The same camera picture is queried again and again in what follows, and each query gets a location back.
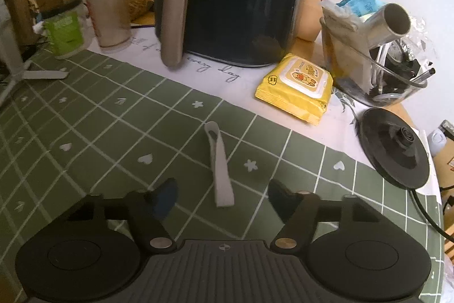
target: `cartoon label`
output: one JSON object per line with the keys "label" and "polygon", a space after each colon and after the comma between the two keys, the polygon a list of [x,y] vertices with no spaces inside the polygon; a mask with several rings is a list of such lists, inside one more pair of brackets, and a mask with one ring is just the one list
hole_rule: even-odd
{"label": "cartoon label", "polygon": [[290,67],[285,77],[311,92],[316,92],[321,78],[321,71],[317,66],[299,59]]}
{"label": "cartoon label", "polygon": [[268,76],[268,84],[276,85],[278,82],[278,77],[276,75]]}

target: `black kettle base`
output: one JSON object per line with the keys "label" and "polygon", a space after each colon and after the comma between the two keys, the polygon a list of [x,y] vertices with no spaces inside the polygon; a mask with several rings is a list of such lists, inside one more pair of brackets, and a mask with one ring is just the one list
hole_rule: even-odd
{"label": "black kettle base", "polygon": [[429,176],[424,145],[413,129],[394,113],[370,108],[363,113],[358,137],[367,159],[389,183],[419,189]]}

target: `air fryer handle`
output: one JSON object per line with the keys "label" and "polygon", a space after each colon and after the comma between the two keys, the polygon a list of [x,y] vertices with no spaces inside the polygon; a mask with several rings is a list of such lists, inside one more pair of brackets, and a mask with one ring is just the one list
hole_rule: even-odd
{"label": "air fryer handle", "polygon": [[188,0],[163,0],[161,20],[161,60],[176,67],[183,57],[184,28]]}

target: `metal screw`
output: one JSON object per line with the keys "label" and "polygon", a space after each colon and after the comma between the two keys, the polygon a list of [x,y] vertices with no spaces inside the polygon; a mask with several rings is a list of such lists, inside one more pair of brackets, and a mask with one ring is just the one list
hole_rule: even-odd
{"label": "metal screw", "polygon": [[289,237],[281,237],[277,239],[274,244],[281,249],[292,249],[297,246],[297,242]]}
{"label": "metal screw", "polygon": [[172,245],[172,240],[167,237],[155,237],[150,240],[150,245],[156,249],[165,249]]}

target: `black circular pad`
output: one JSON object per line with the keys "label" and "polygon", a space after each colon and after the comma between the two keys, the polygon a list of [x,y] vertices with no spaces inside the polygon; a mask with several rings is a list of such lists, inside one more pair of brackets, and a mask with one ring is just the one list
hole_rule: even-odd
{"label": "black circular pad", "polygon": [[371,108],[364,112],[358,132],[369,161],[388,182],[418,189],[429,175],[427,153],[412,128],[395,114]]}
{"label": "black circular pad", "polygon": [[431,269],[426,250],[403,231],[361,223],[325,234],[309,246],[308,267],[327,289],[363,302],[416,294]]}
{"label": "black circular pad", "polygon": [[44,229],[17,253],[16,273],[24,289],[50,302],[102,299],[137,273],[140,252],[127,236],[79,223]]}

